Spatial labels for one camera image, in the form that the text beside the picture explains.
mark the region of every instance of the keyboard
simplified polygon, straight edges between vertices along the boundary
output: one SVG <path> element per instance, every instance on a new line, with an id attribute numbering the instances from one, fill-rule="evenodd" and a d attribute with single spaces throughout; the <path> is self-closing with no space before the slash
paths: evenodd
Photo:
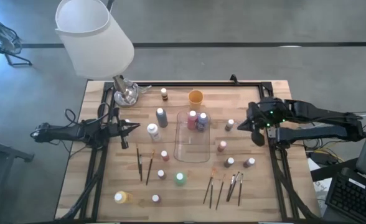
<path id="1" fill-rule="evenodd" d="M 331 182 L 326 204 L 341 214 L 366 223 L 366 178 L 344 168 Z"/>

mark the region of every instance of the green paint bottle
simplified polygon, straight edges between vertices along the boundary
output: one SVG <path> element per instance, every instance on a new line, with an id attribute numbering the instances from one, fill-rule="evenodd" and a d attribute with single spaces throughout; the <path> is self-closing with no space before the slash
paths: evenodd
<path id="1" fill-rule="evenodd" d="M 178 185 L 178 186 L 184 185 L 186 180 L 187 180 L 186 176 L 181 172 L 178 172 L 175 175 L 175 182 L 176 182 L 176 185 Z"/>

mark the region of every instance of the desk lamp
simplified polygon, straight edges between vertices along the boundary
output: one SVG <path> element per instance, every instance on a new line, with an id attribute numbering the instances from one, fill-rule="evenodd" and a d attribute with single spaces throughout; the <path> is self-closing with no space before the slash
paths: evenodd
<path id="1" fill-rule="evenodd" d="M 134 105 L 138 86 L 121 76 L 132 62 L 133 44 L 106 6 L 100 0 L 63 0 L 55 20 L 76 74 L 92 80 L 113 77 L 116 103 Z"/>

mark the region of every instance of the gray floor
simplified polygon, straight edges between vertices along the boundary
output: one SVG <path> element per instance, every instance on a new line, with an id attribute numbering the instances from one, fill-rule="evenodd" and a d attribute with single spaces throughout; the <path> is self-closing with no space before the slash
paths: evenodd
<path id="1" fill-rule="evenodd" d="M 0 21 L 24 43 L 59 43 L 58 0 L 0 1 Z M 133 42 L 366 41 L 366 0 L 119 0 L 112 14 Z M 24 49 L 33 67 L 12 68 L 0 55 L 0 141 L 35 153 L 16 161 L 4 193 L 4 221 L 51 220 L 67 162 L 63 147 L 29 133 L 78 111 L 86 80 L 64 49 Z M 366 47 L 136 49 L 132 80 L 289 80 L 293 98 L 339 111 L 366 110 Z M 362 142 L 334 146 L 344 159 Z"/>

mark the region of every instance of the wooden table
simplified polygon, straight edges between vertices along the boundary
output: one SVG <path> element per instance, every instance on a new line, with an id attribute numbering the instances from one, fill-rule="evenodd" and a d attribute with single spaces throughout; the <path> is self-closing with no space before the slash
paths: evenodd
<path id="1" fill-rule="evenodd" d="M 287 81 L 272 81 L 274 95 L 279 98 L 291 99 Z M 104 82 L 88 82 L 82 104 L 80 119 L 96 118 L 96 111 L 101 101 Z M 121 110 L 121 119 L 141 123 L 129 135 L 130 148 L 121 149 L 120 139 L 112 138 L 106 160 L 105 176 L 101 191 L 98 221 L 100 222 L 253 222 L 280 221 L 281 217 L 276 198 L 275 180 L 270 162 L 268 146 L 258 147 L 250 138 L 250 133 L 224 130 L 228 119 L 236 122 L 245 120 L 248 102 L 259 101 L 257 88 L 252 87 L 169 87 L 168 101 L 162 101 L 161 87 L 152 87 L 141 95 L 134 107 Z M 176 116 L 180 111 L 189 111 L 188 93 L 197 89 L 204 93 L 202 111 L 212 117 L 210 125 L 210 159 L 203 163 L 186 163 L 174 159 L 176 137 Z M 169 125 L 160 128 L 161 142 L 153 143 L 146 127 L 149 123 L 157 123 L 156 109 L 167 111 Z M 221 140 L 227 142 L 223 152 L 217 151 Z M 136 147 L 143 155 L 143 181 L 139 181 Z M 83 143 L 75 142 L 72 152 L 80 149 Z M 152 163 L 149 184 L 145 178 L 151 151 L 156 154 Z M 164 162 L 161 151 L 166 150 L 171 160 Z M 236 162 L 230 168 L 224 168 L 223 162 L 228 157 L 234 157 Z M 243 161 L 253 157 L 256 164 L 244 169 Z M 67 167 L 56 217 L 64 215 L 75 203 L 85 185 L 90 149 L 74 155 Z M 316 195 L 310 176 L 307 159 L 302 147 L 292 146 L 288 149 L 288 161 L 291 169 L 294 188 L 303 202 L 315 213 L 319 214 Z M 209 181 L 212 167 L 217 172 L 213 182 L 213 205 L 209 209 L 209 195 L 205 205 L 202 204 L 205 190 Z M 167 174 L 166 180 L 160 180 L 157 170 L 163 169 Z M 227 190 L 232 174 L 237 171 L 244 173 L 242 204 L 237 206 L 238 186 L 236 186 L 230 202 L 226 202 Z M 176 172 L 187 175 L 185 186 L 175 185 L 173 178 Z M 225 184 L 218 210 L 215 210 L 216 200 L 220 189 L 222 176 L 226 174 Z M 114 194 L 124 190 L 133 194 L 131 204 L 117 204 Z M 151 196 L 158 194 L 162 198 L 160 204 L 151 201 Z M 287 210 L 290 211 L 286 193 Z M 91 201 L 88 204 L 88 215 L 92 210 Z"/>

